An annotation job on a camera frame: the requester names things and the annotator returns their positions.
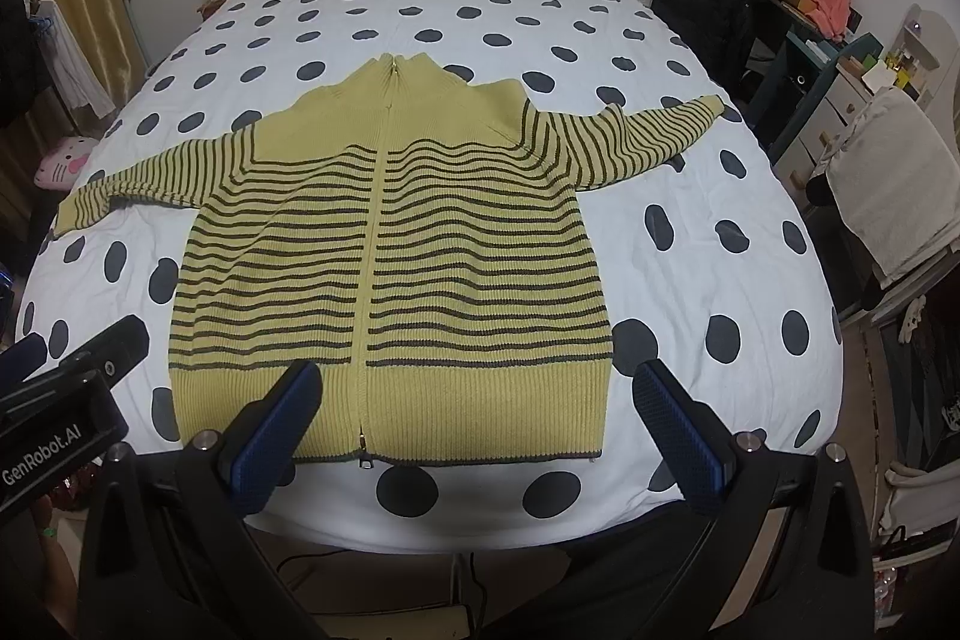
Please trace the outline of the hanging clothes rack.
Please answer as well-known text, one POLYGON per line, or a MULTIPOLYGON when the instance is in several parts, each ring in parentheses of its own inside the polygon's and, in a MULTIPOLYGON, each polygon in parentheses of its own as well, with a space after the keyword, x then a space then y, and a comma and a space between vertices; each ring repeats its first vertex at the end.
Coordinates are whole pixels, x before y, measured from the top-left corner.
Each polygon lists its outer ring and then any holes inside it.
POLYGON ((23 0, 23 3, 47 73, 65 107, 89 109, 98 120, 116 112, 116 104, 94 74, 59 3, 55 0, 23 0))

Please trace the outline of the white polka dot duvet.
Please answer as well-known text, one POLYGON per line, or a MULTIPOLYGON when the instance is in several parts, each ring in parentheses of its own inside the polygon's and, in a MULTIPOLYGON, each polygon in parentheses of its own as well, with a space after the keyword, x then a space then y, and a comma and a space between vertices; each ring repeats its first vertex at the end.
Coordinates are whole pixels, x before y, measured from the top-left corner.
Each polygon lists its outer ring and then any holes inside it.
POLYGON ((339 548, 543 546, 670 502, 647 360, 796 455, 841 404, 794 203, 638 0, 228 0, 43 232, 16 331, 60 360, 139 317, 139 452, 319 369, 257 525, 339 548))

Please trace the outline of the white chair with cloth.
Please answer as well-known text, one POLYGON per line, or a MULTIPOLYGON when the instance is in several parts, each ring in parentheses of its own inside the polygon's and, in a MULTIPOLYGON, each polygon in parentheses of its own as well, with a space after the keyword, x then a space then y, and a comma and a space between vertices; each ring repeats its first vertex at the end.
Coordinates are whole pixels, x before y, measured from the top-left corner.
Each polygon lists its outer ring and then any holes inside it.
POLYGON ((815 172, 844 227, 871 255, 880 289, 957 250, 957 148, 906 92, 877 92, 815 172))

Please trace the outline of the yellow striped knit cardigan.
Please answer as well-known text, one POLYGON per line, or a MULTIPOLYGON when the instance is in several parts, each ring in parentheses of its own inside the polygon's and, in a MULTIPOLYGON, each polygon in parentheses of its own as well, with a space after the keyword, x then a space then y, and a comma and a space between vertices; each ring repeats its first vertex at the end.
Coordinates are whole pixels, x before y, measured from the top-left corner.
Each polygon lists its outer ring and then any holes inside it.
POLYGON ((592 458, 612 326, 579 195, 675 158, 722 109, 571 115, 516 80, 384 55, 78 188, 53 229, 194 211, 167 340, 186 434, 221 429, 304 359, 324 388, 302 458, 592 458))

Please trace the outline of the pink cat plush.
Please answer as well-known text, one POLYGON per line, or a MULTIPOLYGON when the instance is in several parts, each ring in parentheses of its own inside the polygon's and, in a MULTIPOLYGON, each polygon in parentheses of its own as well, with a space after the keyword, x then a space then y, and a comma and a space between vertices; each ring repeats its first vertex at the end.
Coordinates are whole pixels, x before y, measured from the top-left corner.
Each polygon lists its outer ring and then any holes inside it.
POLYGON ((39 163, 34 185, 41 190, 70 191, 98 145, 89 136, 65 136, 39 163))

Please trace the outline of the white drawer cabinet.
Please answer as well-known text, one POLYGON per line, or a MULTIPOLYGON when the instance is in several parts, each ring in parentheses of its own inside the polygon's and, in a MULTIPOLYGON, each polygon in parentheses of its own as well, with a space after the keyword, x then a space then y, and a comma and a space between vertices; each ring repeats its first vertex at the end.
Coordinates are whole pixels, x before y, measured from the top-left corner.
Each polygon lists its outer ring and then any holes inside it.
POLYGON ((874 96, 862 81, 864 68, 853 57, 841 57, 833 68, 832 81, 817 99, 809 117, 800 125, 773 166, 776 177, 800 211, 809 208, 805 185, 830 148, 846 135, 856 115, 874 96))

